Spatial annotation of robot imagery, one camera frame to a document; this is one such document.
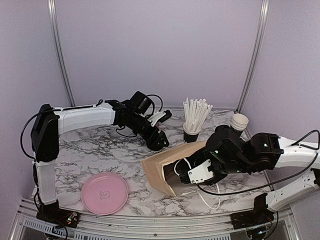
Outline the brown paper bag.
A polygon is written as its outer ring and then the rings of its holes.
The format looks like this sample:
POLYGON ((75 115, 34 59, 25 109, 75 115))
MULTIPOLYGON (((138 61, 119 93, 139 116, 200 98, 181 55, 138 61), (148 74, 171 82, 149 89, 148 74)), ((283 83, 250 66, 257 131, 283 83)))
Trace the brown paper bag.
POLYGON ((205 141, 196 141, 191 143, 182 143, 173 148, 156 153, 142 160, 143 167, 149 185, 162 193, 177 197, 180 194, 175 192, 173 186, 178 184, 178 164, 184 163, 189 170, 191 161, 187 157, 195 151, 205 146, 205 141))

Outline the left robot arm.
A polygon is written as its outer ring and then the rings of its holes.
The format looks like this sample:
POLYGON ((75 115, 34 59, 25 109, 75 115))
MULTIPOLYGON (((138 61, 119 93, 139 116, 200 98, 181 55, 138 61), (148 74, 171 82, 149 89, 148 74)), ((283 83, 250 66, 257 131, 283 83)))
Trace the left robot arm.
POLYGON ((165 132, 158 124, 172 117, 170 110, 155 110, 152 95, 136 91, 130 99, 99 100, 92 105, 52 107, 44 104, 25 125, 33 123, 30 132, 32 154, 24 144, 20 148, 26 157, 33 160, 35 184, 40 207, 53 223, 63 219, 63 211, 55 190, 55 160, 60 153, 59 137, 67 132, 94 126, 128 128, 134 136, 140 136, 148 149, 159 151, 169 146, 165 132))

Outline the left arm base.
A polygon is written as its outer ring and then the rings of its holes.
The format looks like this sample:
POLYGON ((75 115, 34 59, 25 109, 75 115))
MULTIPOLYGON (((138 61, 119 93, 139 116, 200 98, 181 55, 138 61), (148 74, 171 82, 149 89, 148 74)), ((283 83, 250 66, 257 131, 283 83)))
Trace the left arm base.
POLYGON ((39 220, 74 229, 78 226, 79 217, 80 214, 77 211, 60 208, 58 200, 47 205, 41 202, 36 215, 36 218, 39 220))

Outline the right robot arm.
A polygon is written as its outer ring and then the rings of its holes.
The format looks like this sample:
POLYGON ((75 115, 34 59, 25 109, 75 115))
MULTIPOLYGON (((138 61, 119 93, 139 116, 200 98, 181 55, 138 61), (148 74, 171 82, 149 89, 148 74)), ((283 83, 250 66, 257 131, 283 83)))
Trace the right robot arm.
POLYGON ((200 150, 203 161, 210 160, 216 182, 227 174, 252 174, 284 167, 301 167, 302 170, 282 181, 298 177, 295 181, 264 196, 266 208, 280 210, 290 202, 309 192, 320 189, 320 144, 307 142, 312 130, 298 140, 273 133, 260 132, 248 141, 242 140, 229 127, 213 133, 200 150))

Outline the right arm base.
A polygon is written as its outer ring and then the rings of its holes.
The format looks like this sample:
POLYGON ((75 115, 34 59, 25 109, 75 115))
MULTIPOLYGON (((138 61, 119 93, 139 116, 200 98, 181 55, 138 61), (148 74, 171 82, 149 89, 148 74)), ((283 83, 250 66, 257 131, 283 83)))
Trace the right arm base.
POLYGON ((233 213, 230 215, 234 230, 253 227, 273 221, 274 213, 268 210, 267 193, 262 193, 254 198, 253 209, 233 213))

